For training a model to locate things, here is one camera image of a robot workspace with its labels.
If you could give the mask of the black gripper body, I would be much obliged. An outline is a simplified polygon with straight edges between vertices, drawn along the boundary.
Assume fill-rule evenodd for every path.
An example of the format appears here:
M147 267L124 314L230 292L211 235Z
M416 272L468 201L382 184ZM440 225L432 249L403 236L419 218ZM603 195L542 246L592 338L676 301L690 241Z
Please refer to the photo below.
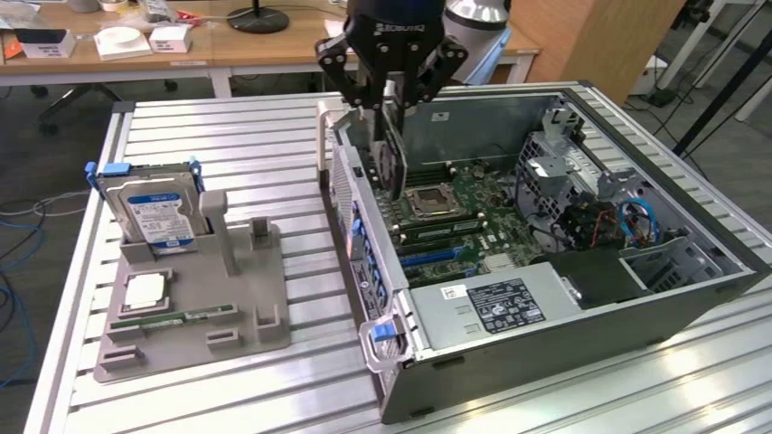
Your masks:
M436 75L447 63L436 49L446 40L443 1L350 1L346 39L358 55L359 72Z

